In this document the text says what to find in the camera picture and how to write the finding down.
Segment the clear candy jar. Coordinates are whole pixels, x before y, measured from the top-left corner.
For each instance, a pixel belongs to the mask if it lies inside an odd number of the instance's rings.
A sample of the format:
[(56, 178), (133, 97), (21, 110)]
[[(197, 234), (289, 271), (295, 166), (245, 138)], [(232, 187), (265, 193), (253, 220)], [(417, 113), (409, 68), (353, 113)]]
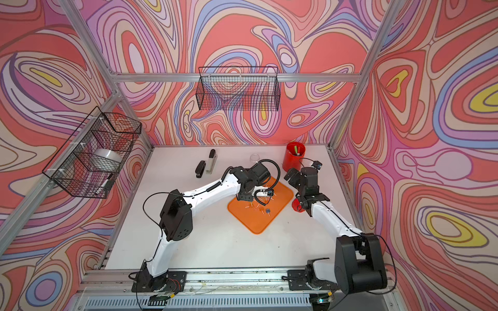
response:
[(254, 153), (250, 156), (250, 163), (256, 164), (259, 160), (260, 160), (259, 154)]

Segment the beige stapler black top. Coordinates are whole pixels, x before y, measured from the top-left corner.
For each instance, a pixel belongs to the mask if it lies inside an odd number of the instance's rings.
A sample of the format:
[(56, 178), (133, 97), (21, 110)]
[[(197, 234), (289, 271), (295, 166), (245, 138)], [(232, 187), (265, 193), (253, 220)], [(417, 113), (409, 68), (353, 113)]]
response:
[(205, 170), (206, 174), (213, 173), (216, 160), (217, 160), (217, 152), (215, 149), (211, 149), (206, 162), (206, 170)]

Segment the white roll in basket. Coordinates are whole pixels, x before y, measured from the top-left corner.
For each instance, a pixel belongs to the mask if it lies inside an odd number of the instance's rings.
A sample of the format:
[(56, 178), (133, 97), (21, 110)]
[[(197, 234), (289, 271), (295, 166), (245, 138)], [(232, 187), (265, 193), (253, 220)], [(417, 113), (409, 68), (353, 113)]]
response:
[(113, 150), (97, 149), (90, 158), (92, 168), (99, 172), (117, 171), (123, 158)]

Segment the red jar lid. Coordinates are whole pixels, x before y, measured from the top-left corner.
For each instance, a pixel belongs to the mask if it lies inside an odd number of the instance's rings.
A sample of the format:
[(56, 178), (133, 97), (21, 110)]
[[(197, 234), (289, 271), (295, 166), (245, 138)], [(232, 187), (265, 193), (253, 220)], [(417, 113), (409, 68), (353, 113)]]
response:
[(298, 198), (295, 198), (292, 202), (292, 208), (294, 211), (297, 213), (303, 213), (305, 209), (302, 207), (302, 204), (300, 203)]

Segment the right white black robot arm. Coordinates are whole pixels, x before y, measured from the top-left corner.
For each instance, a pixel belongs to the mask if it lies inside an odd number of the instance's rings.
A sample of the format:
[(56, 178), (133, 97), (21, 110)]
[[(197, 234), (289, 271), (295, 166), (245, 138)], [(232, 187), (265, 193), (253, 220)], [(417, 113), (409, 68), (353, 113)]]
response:
[(301, 208), (335, 239), (333, 259), (307, 262), (308, 283), (321, 286), (332, 282), (345, 294), (385, 289), (388, 279), (379, 237), (363, 233), (339, 214), (320, 192), (318, 172), (314, 167), (292, 168), (284, 177), (298, 191)]

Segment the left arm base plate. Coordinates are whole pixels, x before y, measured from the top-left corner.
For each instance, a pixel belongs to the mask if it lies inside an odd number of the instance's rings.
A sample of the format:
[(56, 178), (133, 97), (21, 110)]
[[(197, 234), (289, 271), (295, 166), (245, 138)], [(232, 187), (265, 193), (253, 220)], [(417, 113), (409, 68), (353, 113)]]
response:
[(142, 292), (166, 292), (178, 294), (184, 291), (187, 272), (167, 272), (158, 277), (151, 277), (147, 270), (132, 272), (128, 278), (133, 281), (132, 291)]

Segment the orange plastic tray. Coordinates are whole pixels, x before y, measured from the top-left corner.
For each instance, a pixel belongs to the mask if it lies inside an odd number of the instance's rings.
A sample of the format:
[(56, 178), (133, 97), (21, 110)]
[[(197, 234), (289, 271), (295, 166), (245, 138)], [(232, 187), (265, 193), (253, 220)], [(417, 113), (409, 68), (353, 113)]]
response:
[(262, 206), (257, 201), (245, 202), (233, 199), (227, 210), (245, 226), (251, 233), (258, 235), (264, 232), (271, 222), (284, 210), (294, 198), (293, 191), (278, 182), (274, 188), (272, 198), (263, 197), (261, 201), (267, 203)]

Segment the red cup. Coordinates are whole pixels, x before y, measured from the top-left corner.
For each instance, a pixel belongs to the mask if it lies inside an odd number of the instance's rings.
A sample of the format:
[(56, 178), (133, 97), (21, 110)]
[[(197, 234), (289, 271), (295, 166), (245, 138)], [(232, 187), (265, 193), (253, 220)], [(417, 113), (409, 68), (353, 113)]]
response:
[[(298, 146), (300, 155), (296, 155), (294, 151), (294, 146)], [(306, 152), (306, 147), (304, 144), (299, 142), (288, 143), (285, 149), (285, 155), (283, 159), (282, 167), (285, 172), (288, 172), (291, 168), (295, 168), (297, 171), (301, 168), (301, 159), (304, 157)]]

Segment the candies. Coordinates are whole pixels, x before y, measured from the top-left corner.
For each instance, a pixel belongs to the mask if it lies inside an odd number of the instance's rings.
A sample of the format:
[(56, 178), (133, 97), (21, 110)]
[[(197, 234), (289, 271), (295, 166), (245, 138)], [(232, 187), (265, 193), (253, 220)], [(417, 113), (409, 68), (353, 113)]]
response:
[(271, 216), (272, 215), (272, 210), (270, 205), (274, 204), (276, 202), (276, 199), (274, 197), (258, 197), (255, 196), (254, 200), (250, 202), (245, 209), (246, 210), (251, 210), (251, 211), (258, 211), (262, 213), (263, 215)]

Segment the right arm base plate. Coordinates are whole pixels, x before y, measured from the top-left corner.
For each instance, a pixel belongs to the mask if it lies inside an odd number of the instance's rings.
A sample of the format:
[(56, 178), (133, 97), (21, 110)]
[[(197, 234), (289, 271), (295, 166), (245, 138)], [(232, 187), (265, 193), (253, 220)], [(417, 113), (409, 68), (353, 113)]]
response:
[(288, 283), (291, 291), (327, 290), (334, 292), (338, 290), (336, 283), (318, 279), (313, 272), (306, 269), (288, 270), (281, 279)]

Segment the black marker in basket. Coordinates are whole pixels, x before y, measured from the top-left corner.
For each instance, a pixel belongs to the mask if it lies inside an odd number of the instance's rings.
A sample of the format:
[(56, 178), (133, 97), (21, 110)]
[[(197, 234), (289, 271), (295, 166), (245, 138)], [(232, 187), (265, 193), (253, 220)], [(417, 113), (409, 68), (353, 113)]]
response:
[(101, 190), (104, 192), (109, 191), (112, 188), (115, 174), (110, 174), (106, 180), (101, 185)]

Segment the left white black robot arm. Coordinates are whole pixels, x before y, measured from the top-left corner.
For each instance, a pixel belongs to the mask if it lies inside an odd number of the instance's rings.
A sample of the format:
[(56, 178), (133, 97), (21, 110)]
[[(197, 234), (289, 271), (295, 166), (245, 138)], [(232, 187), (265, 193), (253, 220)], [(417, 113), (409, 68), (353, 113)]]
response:
[(274, 188), (281, 177), (281, 170), (277, 167), (275, 181), (269, 185), (271, 173), (265, 163), (272, 161), (263, 159), (250, 168), (228, 167), (220, 179), (201, 188), (185, 193), (177, 189), (168, 192), (160, 219), (155, 222), (160, 228), (156, 249), (136, 273), (132, 291), (157, 292), (164, 288), (176, 243), (192, 233), (193, 218), (197, 213), (228, 197), (250, 203), (256, 201), (265, 206), (267, 203), (262, 198), (273, 197)]

